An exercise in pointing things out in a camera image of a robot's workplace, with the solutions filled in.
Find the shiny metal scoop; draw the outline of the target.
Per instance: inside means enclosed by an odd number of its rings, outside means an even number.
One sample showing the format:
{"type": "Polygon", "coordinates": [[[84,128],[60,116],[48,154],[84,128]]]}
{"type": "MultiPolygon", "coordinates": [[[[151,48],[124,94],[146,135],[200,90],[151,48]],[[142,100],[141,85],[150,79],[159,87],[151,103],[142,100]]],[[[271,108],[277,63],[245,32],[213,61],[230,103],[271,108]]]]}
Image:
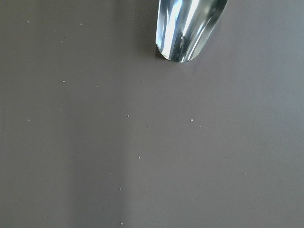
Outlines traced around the shiny metal scoop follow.
{"type": "Polygon", "coordinates": [[[159,1],[155,43],[172,62],[195,59],[216,27],[228,0],[159,1]]]}

